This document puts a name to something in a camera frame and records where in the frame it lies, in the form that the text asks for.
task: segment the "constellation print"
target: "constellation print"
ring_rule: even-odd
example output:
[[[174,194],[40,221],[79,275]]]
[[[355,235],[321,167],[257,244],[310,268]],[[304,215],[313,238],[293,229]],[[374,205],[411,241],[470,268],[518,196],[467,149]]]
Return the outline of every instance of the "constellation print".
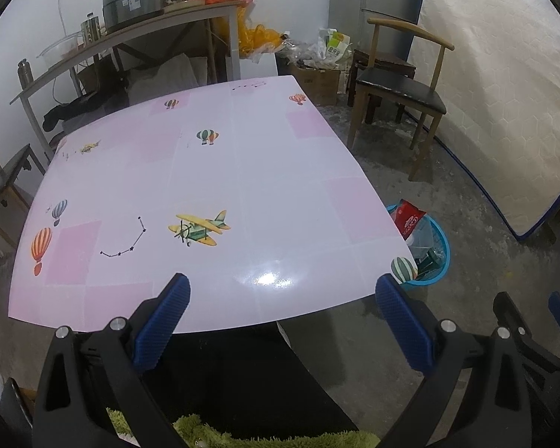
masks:
[[[145,226],[143,225],[143,221],[141,220],[141,217],[138,217],[138,219],[139,219],[139,223],[141,224],[141,229],[142,230],[141,230],[141,233],[139,234],[139,237],[135,240],[135,242],[133,242],[133,245],[129,249],[125,249],[124,251],[117,252],[116,254],[106,254],[104,251],[100,251],[100,254],[103,254],[104,256],[108,256],[108,257],[116,257],[116,256],[123,255],[125,252],[133,251],[135,249],[136,243],[139,242],[139,239],[141,239],[141,236],[143,236],[143,234],[147,230],[145,228]]]
[[[236,88],[232,88],[233,91],[236,91],[236,89],[246,89],[246,88],[258,88],[260,86],[265,86],[266,83],[263,80],[254,82],[253,84],[244,84],[242,86],[236,86]]]

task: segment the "red snack bag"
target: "red snack bag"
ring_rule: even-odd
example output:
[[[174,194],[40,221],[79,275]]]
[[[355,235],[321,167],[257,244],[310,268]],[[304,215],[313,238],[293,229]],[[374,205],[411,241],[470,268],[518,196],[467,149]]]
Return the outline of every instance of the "red snack bag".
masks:
[[[392,220],[404,239],[407,239],[407,237],[411,235],[413,229],[424,215],[425,212],[423,210],[419,210],[406,200],[401,200],[398,207],[390,212]]]

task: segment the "mattress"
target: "mattress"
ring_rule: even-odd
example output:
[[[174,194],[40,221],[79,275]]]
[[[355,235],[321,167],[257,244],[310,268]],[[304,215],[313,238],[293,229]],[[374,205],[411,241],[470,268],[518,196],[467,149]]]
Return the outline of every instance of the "mattress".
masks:
[[[550,0],[423,0],[419,25],[455,46],[438,138],[528,236],[560,196],[560,14]],[[429,83],[438,51],[413,41],[416,79]]]

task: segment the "screw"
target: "screw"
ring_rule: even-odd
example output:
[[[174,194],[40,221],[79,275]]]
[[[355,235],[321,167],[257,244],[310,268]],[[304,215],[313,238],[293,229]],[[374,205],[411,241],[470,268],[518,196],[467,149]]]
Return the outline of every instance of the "screw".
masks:
[[[452,320],[442,320],[442,323],[439,325],[443,331],[452,333],[456,330],[456,323]]]
[[[68,327],[60,327],[58,330],[56,330],[56,337],[59,339],[64,339],[68,334],[69,334]]]
[[[115,332],[118,332],[119,330],[125,328],[126,324],[127,320],[125,320],[123,317],[116,317],[115,319],[110,321],[110,328]]]
[[[504,327],[500,327],[498,328],[498,336],[501,339],[508,339],[510,338],[510,332],[508,329],[504,328]]]

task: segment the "pink and white tablecloth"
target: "pink and white tablecloth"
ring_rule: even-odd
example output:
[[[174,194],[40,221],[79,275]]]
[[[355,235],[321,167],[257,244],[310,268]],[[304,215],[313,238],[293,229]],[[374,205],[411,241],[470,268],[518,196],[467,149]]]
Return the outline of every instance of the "pink and white tablecloth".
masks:
[[[412,261],[384,205],[291,76],[132,106],[58,146],[19,242],[9,316],[101,330],[182,272],[177,332],[371,295]]]

